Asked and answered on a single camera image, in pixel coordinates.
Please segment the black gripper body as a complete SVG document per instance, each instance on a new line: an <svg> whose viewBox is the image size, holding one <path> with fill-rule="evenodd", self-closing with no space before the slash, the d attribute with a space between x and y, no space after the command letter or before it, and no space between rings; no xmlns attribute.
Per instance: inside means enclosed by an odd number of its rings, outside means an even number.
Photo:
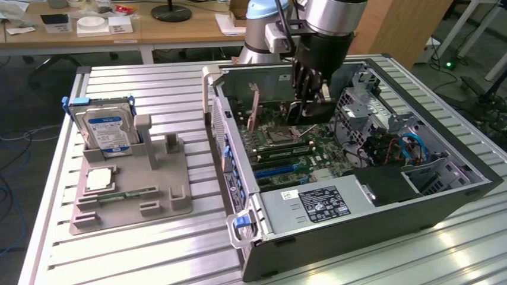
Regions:
<svg viewBox="0 0 507 285"><path fill-rule="evenodd" d="M301 36L295 52L295 79L313 70L329 79L341 67L353 40L353 33L344 36L328 36L320 33Z"/></svg>

